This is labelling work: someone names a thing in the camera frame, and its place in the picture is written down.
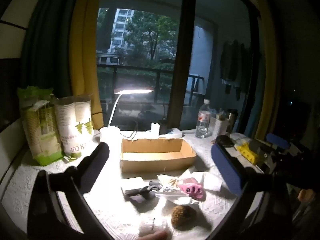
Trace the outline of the person's hand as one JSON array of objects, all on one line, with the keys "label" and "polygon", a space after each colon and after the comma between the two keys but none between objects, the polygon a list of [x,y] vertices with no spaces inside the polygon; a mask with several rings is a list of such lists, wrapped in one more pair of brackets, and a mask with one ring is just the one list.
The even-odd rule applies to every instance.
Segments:
[{"label": "person's hand", "polygon": [[308,190],[300,190],[299,195],[298,195],[298,200],[302,203],[307,203],[310,200],[312,200],[314,195],[314,192],[311,189]]}]

